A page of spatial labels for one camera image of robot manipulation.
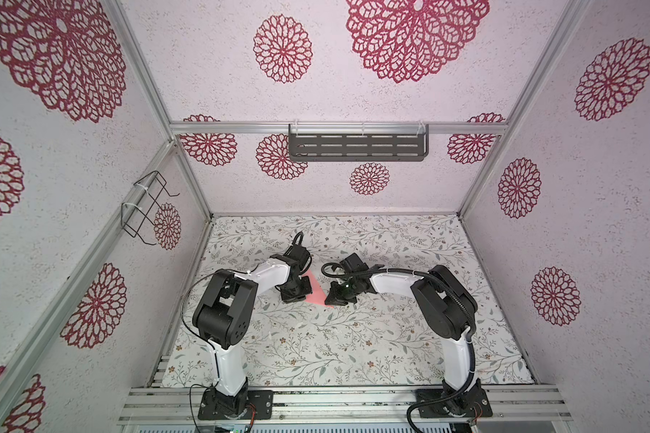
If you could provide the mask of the pink square paper sheet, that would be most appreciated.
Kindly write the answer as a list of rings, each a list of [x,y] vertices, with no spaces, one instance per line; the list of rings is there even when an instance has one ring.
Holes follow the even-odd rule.
[[[324,292],[324,290],[321,288],[321,285],[319,284],[319,282],[316,279],[313,272],[308,271],[303,276],[303,278],[308,278],[309,279],[311,289],[312,289],[312,292],[310,294],[306,295],[305,301],[307,303],[310,303],[310,304],[313,304],[313,305],[326,307],[325,301],[326,301],[327,295]]]

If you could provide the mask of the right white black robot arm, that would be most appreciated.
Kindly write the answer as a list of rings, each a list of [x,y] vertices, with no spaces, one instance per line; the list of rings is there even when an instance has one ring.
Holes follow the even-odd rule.
[[[472,338],[477,331],[478,303],[445,265],[428,272],[383,265],[325,263],[321,273],[332,279],[335,303],[352,303],[363,293],[396,294],[413,299],[426,324],[442,339],[442,396],[432,404],[465,400],[478,382]]]

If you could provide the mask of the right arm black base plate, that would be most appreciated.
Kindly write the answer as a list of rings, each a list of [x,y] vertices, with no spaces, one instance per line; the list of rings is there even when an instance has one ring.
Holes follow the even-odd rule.
[[[422,406],[423,419],[430,418],[490,418],[494,415],[489,397],[477,382],[469,391],[445,402]]]

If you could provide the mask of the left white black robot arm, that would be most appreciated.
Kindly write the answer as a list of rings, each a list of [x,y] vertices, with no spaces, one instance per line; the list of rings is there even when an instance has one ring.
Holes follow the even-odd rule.
[[[248,332],[256,298],[276,289],[289,301],[303,301],[312,293],[305,276],[312,260],[275,254],[247,272],[220,269],[211,274],[205,292],[192,314],[191,323],[201,340],[213,349],[218,398],[243,406],[247,398],[247,376],[240,342]]]

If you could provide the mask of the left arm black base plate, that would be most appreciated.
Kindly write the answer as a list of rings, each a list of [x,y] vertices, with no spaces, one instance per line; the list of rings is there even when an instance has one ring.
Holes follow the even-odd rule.
[[[206,390],[197,412],[198,420],[270,420],[274,392],[243,391],[227,396],[213,389]]]

